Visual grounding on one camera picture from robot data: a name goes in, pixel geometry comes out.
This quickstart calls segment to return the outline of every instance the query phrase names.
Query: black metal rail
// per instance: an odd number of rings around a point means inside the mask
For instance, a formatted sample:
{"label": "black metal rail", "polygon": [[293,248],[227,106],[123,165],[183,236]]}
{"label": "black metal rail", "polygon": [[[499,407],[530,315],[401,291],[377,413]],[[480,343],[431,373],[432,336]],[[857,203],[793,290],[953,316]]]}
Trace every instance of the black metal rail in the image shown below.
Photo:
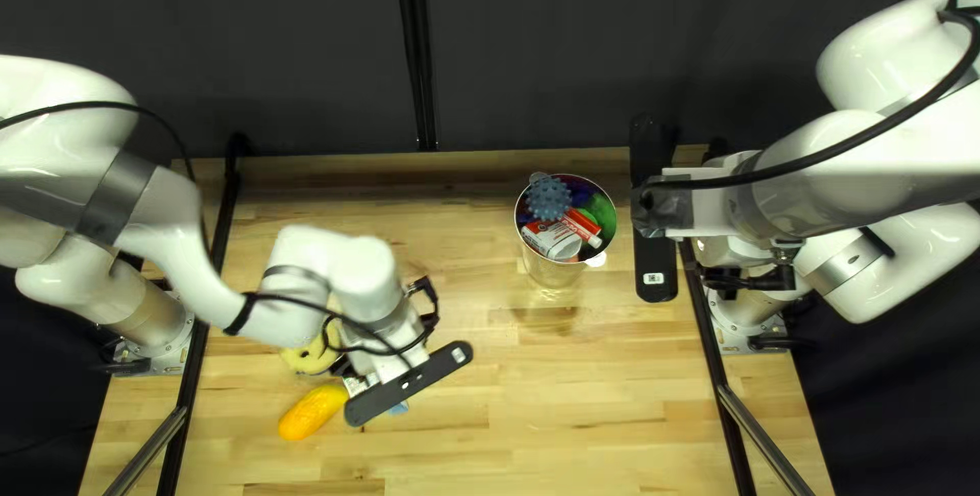
{"label": "black metal rail", "polygon": [[[214,237],[211,239],[211,263],[220,274],[225,265],[225,253],[228,248],[228,236],[231,233],[231,219],[238,200],[238,190],[241,188],[241,177],[238,174],[238,158],[248,152],[248,142],[241,134],[233,134],[228,140],[225,153],[225,189],[222,191],[222,204],[217,210],[217,223],[214,227]],[[194,320],[194,331],[187,352],[187,363],[184,365],[183,377],[180,379],[178,390],[178,408],[186,408],[182,425],[166,444],[164,465],[157,484],[157,496],[174,496],[178,490],[180,465],[183,463],[184,445],[187,443],[187,429],[190,417],[194,412],[194,398],[197,395],[197,384],[201,378],[201,365],[204,364],[204,349],[208,344],[208,324]]]}
{"label": "black metal rail", "polygon": [[745,453],[745,442],[742,432],[735,419],[728,414],[718,394],[718,387],[728,387],[728,376],[725,366],[721,364],[721,352],[715,340],[715,328],[712,327],[712,315],[704,302],[704,292],[701,289],[701,279],[694,271],[694,249],[691,241],[685,239],[680,244],[680,257],[684,263],[684,276],[688,289],[691,290],[691,302],[694,304],[694,318],[698,321],[698,332],[701,335],[701,345],[704,348],[704,360],[707,362],[707,374],[712,380],[715,392],[715,402],[718,407],[718,418],[721,420],[721,432],[725,437],[725,447],[728,449],[728,459],[732,464],[732,474],[735,476],[735,486],[740,496],[754,496],[755,484],[752,480],[752,470],[749,468],[749,458]]}

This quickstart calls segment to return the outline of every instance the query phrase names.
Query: yellow sponge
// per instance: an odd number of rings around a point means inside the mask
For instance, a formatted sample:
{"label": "yellow sponge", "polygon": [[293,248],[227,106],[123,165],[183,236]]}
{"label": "yellow sponge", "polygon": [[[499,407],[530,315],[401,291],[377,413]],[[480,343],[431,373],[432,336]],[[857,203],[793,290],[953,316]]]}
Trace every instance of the yellow sponge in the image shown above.
{"label": "yellow sponge", "polygon": [[[326,327],[327,336],[334,346],[339,345],[340,341],[336,325],[337,322],[332,321]],[[307,375],[322,374],[337,360],[337,353],[326,348],[322,333],[306,347],[279,349],[279,356],[298,374]]]}

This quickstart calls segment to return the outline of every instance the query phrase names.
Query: blue spiky ball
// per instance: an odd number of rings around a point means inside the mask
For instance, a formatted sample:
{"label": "blue spiky ball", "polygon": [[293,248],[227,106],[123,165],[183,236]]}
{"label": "blue spiky ball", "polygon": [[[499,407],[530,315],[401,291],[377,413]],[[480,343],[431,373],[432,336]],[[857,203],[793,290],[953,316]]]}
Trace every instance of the blue spiky ball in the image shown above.
{"label": "blue spiky ball", "polygon": [[571,207],[571,190],[555,177],[538,177],[527,189],[527,210],[545,221],[558,220]]}

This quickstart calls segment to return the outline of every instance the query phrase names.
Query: dark backdrop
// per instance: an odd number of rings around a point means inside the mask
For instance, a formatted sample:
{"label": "dark backdrop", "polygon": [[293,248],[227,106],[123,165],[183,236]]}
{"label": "dark backdrop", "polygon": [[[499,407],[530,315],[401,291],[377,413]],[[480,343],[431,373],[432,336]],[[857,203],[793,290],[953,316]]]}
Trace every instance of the dark backdrop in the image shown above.
{"label": "dark backdrop", "polygon": [[[428,0],[442,149],[623,145],[640,112],[677,123],[687,142],[763,146],[829,110],[814,77],[821,49],[894,1]],[[0,53],[113,77],[170,119],[194,156],[220,155],[236,130],[268,154],[415,148],[398,0],[2,4]],[[174,154],[149,128],[134,146],[158,160]],[[961,385],[980,364],[962,297],[973,268],[917,301],[918,312],[868,327],[833,314],[805,320],[830,341],[800,372],[840,494],[936,492],[930,479],[948,487],[968,470],[980,404]],[[88,328],[20,300],[9,276],[0,358],[19,369],[0,405],[0,453],[15,452],[0,456],[4,492],[73,493],[106,380],[86,369],[98,361]],[[926,327],[935,331],[920,345]],[[942,343],[950,334],[954,350]],[[890,355],[872,345],[879,337],[919,350]],[[828,377],[831,364],[851,366],[852,378]]]}
{"label": "dark backdrop", "polygon": [[[442,149],[625,145],[639,112],[769,143],[829,110],[841,30],[896,0],[428,0]],[[398,0],[5,0],[0,53],[90,67],[195,156],[415,147]],[[172,154],[162,135],[137,139]]]}

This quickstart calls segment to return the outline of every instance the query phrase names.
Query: black strap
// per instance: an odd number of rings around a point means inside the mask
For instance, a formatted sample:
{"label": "black strap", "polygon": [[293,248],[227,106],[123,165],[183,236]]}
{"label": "black strap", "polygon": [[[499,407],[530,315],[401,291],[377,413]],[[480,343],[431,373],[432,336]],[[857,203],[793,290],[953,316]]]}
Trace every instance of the black strap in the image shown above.
{"label": "black strap", "polygon": [[252,315],[252,307],[255,306],[255,302],[259,300],[259,294],[254,291],[248,291],[242,293],[245,296],[245,304],[242,305],[242,310],[238,311],[238,315],[231,324],[222,330],[225,335],[238,335],[242,327],[245,327],[245,323],[248,322],[248,318]]}

